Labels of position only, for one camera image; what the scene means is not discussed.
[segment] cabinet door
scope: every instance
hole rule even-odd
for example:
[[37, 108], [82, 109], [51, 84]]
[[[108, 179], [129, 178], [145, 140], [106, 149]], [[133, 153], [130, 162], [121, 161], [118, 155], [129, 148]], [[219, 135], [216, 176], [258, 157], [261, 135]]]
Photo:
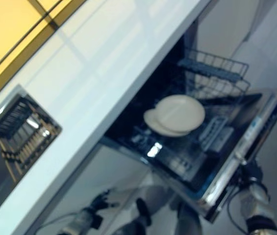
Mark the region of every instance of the cabinet door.
[[198, 50], [229, 58], [248, 35], [259, 0], [212, 1], [199, 18]]

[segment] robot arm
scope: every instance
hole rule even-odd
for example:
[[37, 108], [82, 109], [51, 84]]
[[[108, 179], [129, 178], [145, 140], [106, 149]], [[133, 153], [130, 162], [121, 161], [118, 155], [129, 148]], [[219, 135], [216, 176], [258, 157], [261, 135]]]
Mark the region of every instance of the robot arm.
[[270, 206], [267, 188], [262, 183], [263, 173], [253, 160], [242, 169], [242, 187], [239, 192], [241, 214], [251, 235], [277, 235], [274, 212]]
[[251, 184], [239, 193], [241, 214], [251, 235], [277, 235], [274, 212], [270, 207], [266, 189], [259, 184]]

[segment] white plate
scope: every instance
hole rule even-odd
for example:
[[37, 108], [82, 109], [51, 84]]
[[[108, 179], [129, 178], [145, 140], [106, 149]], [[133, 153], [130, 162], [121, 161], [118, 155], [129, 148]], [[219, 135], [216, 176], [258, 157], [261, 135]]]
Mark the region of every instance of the white plate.
[[163, 127], [155, 118], [155, 109], [149, 109], [146, 112], [144, 112], [144, 121], [148, 125], [148, 127], [150, 127], [152, 130], [154, 130], [155, 132], [163, 136], [181, 137], [189, 134], [189, 131], [175, 132], [175, 131], [170, 131], [167, 128]]
[[196, 99], [176, 94], [162, 99], [156, 106], [156, 120], [174, 132], [189, 132], [199, 127], [205, 109]]

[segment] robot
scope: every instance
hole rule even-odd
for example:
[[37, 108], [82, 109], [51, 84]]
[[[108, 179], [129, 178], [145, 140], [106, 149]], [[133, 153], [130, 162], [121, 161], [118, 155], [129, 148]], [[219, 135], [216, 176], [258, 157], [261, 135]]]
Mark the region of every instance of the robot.
[[[263, 172], [256, 160], [241, 166], [238, 191], [229, 198], [229, 203], [235, 196], [239, 196], [241, 215], [248, 231], [240, 228], [230, 216], [232, 223], [246, 235], [277, 235], [277, 226], [274, 222], [274, 212], [270, 206], [268, 190], [262, 183]], [[74, 219], [62, 228], [57, 235], [86, 235], [91, 229], [98, 229], [103, 218], [98, 211], [118, 206], [118, 203], [108, 203], [107, 190], [94, 198], [92, 203], [78, 212]], [[143, 199], [136, 200], [139, 216], [116, 230], [113, 235], [145, 235], [146, 228], [152, 224], [151, 214]], [[181, 203], [177, 213], [178, 222], [175, 235], [202, 235], [201, 223], [198, 214], [185, 203]]]

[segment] wire rack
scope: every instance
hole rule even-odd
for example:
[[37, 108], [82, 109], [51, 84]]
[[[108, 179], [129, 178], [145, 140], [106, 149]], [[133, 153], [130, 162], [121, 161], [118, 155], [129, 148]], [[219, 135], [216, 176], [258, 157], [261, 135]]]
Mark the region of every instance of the wire rack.
[[[154, 167], [161, 167], [186, 183], [192, 190], [198, 191], [217, 163], [217, 159], [209, 158], [209, 161], [206, 161], [209, 153], [203, 150], [200, 136], [215, 117], [224, 117], [225, 120], [230, 117], [250, 84], [244, 80], [248, 69], [247, 64], [201, 51], [187, 50], [186, 54], [187, 57], [177, 64], [169, 63], [172, 66], [167, 74], [170, 79], [166, 80], [165, 86], [164, 81], [159, 77], [157, 82], [153, 83], [153, 86], [158, 88], [159, 95], [151, 102], [155, 107], [161, 99], [169, 95], [191, 96], [205, 108], [206, 116], [203, 124], [187, 136], [169, 138], [152, 131], [140, 119], [131, 126], [128, 136], [119, 135], [117, 141], [139, 152]], [[144, 94], [138, 93], [130, 105], [135, 107], [137, 105], [135, 102], [143, 96]], [[135, 115], [142, 117], [144, 111], [149, 108], [152, 107], [145, 107]], [[196, 177], [199, 169], [201, 176]]]

